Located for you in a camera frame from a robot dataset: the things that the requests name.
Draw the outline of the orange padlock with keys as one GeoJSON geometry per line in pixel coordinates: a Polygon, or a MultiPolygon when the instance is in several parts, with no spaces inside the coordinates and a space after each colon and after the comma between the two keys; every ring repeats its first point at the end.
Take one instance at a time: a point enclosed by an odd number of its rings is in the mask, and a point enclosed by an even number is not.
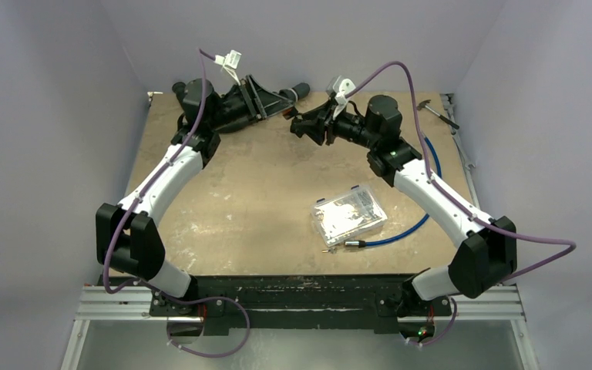
{"type": "Polygon", "coordinates": [[[282,116],[287,120],[301,119],[301,113],[295,106],[292,106],[291,108],[284,110],[282,112],[282,116]]]}

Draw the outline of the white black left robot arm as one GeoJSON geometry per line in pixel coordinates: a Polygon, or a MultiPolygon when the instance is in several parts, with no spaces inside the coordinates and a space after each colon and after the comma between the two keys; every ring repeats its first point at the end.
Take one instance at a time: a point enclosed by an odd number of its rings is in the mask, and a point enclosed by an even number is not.
{"type": "Polygon", "coordinates": [[[96,258],[106,271],[132,275],[169,295],[179,315],[199,304],[196,278],[168,261],[158,225],[178,193],[212,160],[221,135],[283,114],[311,91],[306,82],[271,91],[252,75],[224,94],[208,79],[175,82],[172,91],[183,112],[160,162],[129,195],[96,211],[96,258]]]}

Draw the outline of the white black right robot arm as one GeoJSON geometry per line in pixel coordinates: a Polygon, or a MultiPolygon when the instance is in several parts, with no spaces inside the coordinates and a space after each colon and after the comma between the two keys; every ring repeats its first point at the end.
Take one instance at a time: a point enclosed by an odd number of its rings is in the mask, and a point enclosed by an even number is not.
{"type": "Polygon", "coordinates": [[[419,314],[442,296],[477,298],[516,270],[516,241],[495,231],[514,232],[514,223],[482,212],[426,167],[423,155],[401,137],[402,114],[395,99],[373,96],[363,115],[336,108],[336,101],[329,99],[298,113],[290,131],[319,146],[341,138],[368,149],[373,173],[414,200],[456,247],[448,266],[427,269],[403,284],[402,307],[419,314]]]}

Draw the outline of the clear plastic parts box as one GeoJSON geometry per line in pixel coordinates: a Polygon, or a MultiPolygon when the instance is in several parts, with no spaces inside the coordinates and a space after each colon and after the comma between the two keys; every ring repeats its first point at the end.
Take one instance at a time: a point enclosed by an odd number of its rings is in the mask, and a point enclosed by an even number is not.
{"type": "Polygon", "coordinates": [[[381,227],[388,220],[368,185],[356,185],[341,195],[321,198],[311,206],[310,213],[315,229],[328,248],[381,227]]]}

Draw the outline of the small hammer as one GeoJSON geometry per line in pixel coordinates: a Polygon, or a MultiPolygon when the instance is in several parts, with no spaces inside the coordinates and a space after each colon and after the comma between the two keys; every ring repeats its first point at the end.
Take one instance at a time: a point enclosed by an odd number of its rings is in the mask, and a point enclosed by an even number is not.
{"type": "Polygon", "coordinates": [[[447,116],[441,114],[440,112],[438,112],[437,110],[433,109],[429,104],[431,103],[430,99],[426,99],[421,101],[420,103],[417,104],[416,109],[418,111],[421,110],[428,110],[429,112],[431,112],[433,115],[435,115],[437,118],[439,118],[441,121],[443,121],[445,124],[447,124],[448,126],[452,127],[454,130],[459,130],[460,126],[458,124],[456,124],[454,121],[452,121],[450,118],[448,118],[447,116]]]}

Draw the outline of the black aluminium base frame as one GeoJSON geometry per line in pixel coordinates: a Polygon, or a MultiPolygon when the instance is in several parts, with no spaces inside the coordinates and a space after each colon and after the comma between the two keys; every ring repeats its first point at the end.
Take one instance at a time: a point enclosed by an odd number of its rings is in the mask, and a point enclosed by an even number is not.
{"type": "Polygon", "coordinates": [[[144,286],[107,294],[83,288],[76,318],[185,323],[205,335],[231,329],[370,330],[376,334],[432,335],[450,321],[515,321],[525,318],[514,286],[496,286],[477,298],[436,298],[406,308],[404,274],[201,276],[206,302],[177,304],[144,286]]]}

